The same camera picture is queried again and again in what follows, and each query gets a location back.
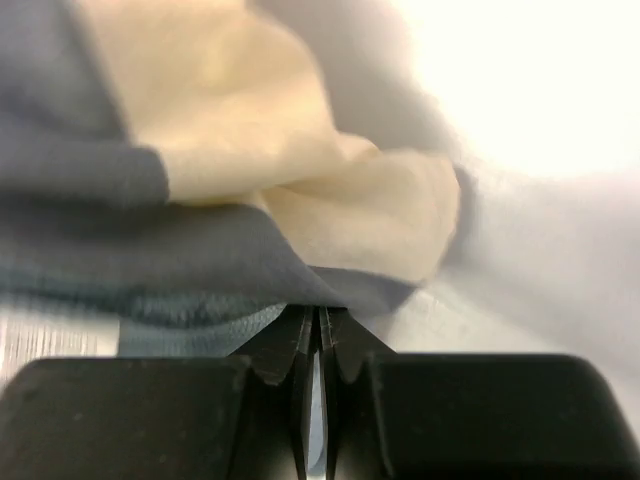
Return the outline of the striped blue pillowcase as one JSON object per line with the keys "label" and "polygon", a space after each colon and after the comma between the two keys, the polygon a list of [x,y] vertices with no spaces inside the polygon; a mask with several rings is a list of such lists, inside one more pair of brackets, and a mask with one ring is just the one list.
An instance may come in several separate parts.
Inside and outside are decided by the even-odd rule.
{"label": "striped blue pillowcase", "polygon": [[1,349],[223,356],[289,303],[396,310],[414,285],[311,266],[253,206],[162,201],[69,4],[1,5]]}

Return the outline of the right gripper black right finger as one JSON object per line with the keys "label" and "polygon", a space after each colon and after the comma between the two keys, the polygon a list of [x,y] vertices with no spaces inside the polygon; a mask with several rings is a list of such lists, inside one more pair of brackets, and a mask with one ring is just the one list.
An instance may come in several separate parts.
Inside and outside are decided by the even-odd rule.
{"label": "right gripper black right finger", "polygon": [[605,378],[560,354],[397,353],[318,312],[330,479],[635,479]]}

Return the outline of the cream yellow pillow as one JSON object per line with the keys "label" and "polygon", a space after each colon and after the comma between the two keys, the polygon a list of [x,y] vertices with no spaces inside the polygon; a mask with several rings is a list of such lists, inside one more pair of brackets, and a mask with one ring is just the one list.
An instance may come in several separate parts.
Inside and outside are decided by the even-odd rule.
{"label": "cream yellow pillow", "polygon": [[307,263],[419,283],[454,236],[451,161],[338,131],[307,46],[243,1],[78,1],[126,129],[169,197],[266,212]]}

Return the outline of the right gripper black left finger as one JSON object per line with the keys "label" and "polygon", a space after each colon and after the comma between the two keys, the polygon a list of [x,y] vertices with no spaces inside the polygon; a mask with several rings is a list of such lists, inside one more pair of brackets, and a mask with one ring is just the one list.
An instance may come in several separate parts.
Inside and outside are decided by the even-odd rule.
{"label": "right gripper black left finger", "polygon": [[1,321],[5,479],[303,479],[313,311],[223,358],[117,358],[116,330]]}

